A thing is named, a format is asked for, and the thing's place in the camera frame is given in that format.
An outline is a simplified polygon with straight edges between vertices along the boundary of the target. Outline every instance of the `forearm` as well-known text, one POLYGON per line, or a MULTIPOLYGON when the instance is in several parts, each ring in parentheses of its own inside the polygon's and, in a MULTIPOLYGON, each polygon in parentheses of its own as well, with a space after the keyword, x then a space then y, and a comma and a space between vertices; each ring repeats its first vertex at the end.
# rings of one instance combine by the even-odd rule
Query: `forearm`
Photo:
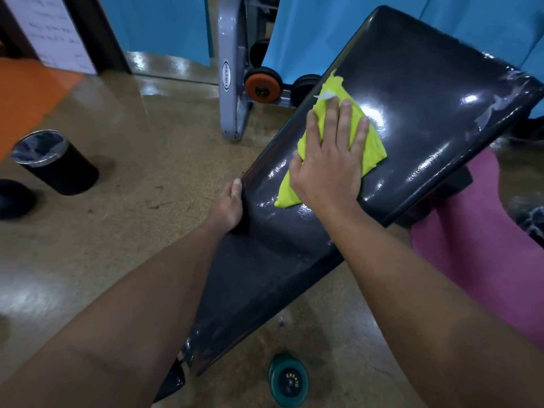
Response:
POLYGON ((60 398, 55 406, 68 406, 73 380, 77 398, 95 406, 149 404, 187 338, 222 235, 204 224, 127 274, 20 368, 4 385, 8 395, 21 406, 17 390, 39 379, 44 394, 60 398))
MULTIPOLYGON (((492 401, 507 406, 508 396, 522 391, 513 384, 513 373, 543 374, 538 350, 392 237, 355 202, 320 216, 398 363, 429 405, 492 401), (513 358, 511 349, 517 352, 513 358)), ((527 405, 541 397, 522 393, 527 405)))

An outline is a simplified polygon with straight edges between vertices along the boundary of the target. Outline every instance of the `green dumbbell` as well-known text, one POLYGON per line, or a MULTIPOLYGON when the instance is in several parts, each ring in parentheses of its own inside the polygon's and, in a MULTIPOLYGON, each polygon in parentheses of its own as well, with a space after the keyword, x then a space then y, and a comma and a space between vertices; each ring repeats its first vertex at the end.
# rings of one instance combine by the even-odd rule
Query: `green dumbbell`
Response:
POLYGON ((268 382, 272 396, 283 408, 297 407, 308 396, 308 372, 302 362, 289 354, 278 354, 272 359, 268 382))

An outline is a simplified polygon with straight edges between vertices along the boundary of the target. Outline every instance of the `left hand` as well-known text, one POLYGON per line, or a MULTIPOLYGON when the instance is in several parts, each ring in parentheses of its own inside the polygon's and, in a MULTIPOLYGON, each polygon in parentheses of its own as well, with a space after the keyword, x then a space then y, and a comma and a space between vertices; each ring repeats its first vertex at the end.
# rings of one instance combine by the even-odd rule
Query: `left hand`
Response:
POLYGON ((238 225, 241 214, 241 180, 235 179, 225 185, 209 210, 206 222, 217 227, 220 232, 227 233, 238 225))

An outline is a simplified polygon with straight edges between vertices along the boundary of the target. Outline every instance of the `hand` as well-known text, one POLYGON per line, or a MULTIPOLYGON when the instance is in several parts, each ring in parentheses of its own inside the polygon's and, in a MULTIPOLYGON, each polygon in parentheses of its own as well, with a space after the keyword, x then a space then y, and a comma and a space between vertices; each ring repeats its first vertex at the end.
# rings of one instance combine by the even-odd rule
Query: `hand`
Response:
POLYGON ((241 180, 235 179, 223 188, 208 212, 206 223, 222 233, 227 233, 238 225, 241 214, 241 180))
POLYGON ((351 102, 346 100, 338 117, 338 98, 327 103, 323 143, 316 114, 306 117, 306 158, 296 153, 289 164, 290 184, 297 196, 319 217, 324 209, 356 200, 361 189, 361 163, 368 134, 362 117, 351 149, 351 102))

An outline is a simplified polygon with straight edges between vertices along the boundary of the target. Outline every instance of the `pink mat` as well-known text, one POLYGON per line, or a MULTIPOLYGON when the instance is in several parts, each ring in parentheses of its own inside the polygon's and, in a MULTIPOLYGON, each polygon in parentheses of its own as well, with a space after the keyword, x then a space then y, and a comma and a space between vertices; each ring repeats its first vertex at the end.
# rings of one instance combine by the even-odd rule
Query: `pink mat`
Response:
POLYGON ((481 152, 468 168, 474 183, 412 227, 412 247, 544 349, 544 249, 504 211, 493 151, 481 152))

